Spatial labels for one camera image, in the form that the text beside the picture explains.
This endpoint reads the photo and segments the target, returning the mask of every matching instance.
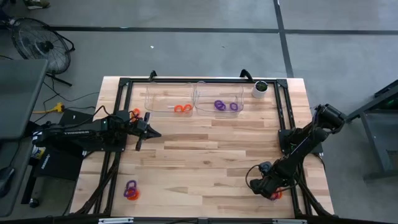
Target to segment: small plant pot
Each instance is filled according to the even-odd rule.
[[[254,84],[253,91],[251,92],[252,96],[260,99],[263,98],[268,90],[268,84],[264,81],[257,81]]]

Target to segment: white cup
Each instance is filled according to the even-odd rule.
[[[265,85],[267,85],[266,90],[264,90],[264,91],[258,90],[258,89],[256,88],[256,85],[257,85],[258,83],[265,83]],[[264,81],[257,81],[257,82],[254,84],[254,87],[253,87],[253,90],[252,90],[251,94],[252,94],[253,97],[255,97],[255,98],[257,98],[257,99],[260,99],[260,98],[263,98],[263,97],[264,97],[264,95],[266,94],[266,91],[267,91],[267,90],[268,90],[268,84],[267,84],[266,82],[264,82]]]

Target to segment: purple plastic ring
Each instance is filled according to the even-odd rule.
[[[136,190],[137,190],[137,182],[135,180],[130,180],[126,184],[126,189],[125,189],[123,195],[125,197],[131,197],[136,194]]]
[[[214,101],[214,106],[216,107],[216,109],[221,111],[224,111],[226,109],[225,103],[222,102],[221,100]]]
[[[233,111],[238,111],[238,105],[236,103],[230,103],[229,108]]]

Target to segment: yellow cable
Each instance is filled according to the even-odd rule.
[[[65,109],[65,107],[63,106],[62,102],[57,103],[56,106],[54,106],[54,108],[52,108],[51,110],[47,110],[47,111],[33,111],[32,113],[50,113],[50,112],[59,112],[62,113],[63,110]]]

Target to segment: orange plastic ring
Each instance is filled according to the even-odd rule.
[[[138,108],[136,108],[136,109],[134,109],[134,110],[132,111],[132,113],[133,113],[134,115],[139,115],[140,111],[139,111]]]
[[[190,111],[192,110],[192,105],[185,105],[182,111]]]
[[[283,196],[283,192],[273,193],[271,196],[271,200],[281,199],[282,196]]]
[[[174,106],[174,112],[183,112],[184,109],[182,108],[182,105],[175,105]]]
[[[128,197],[127,199],[128,200],[137,200],[139,198],[139,190],[137,189],[136,190],[136,193],[133,195],[133,196],[131,196],[131,197]]]

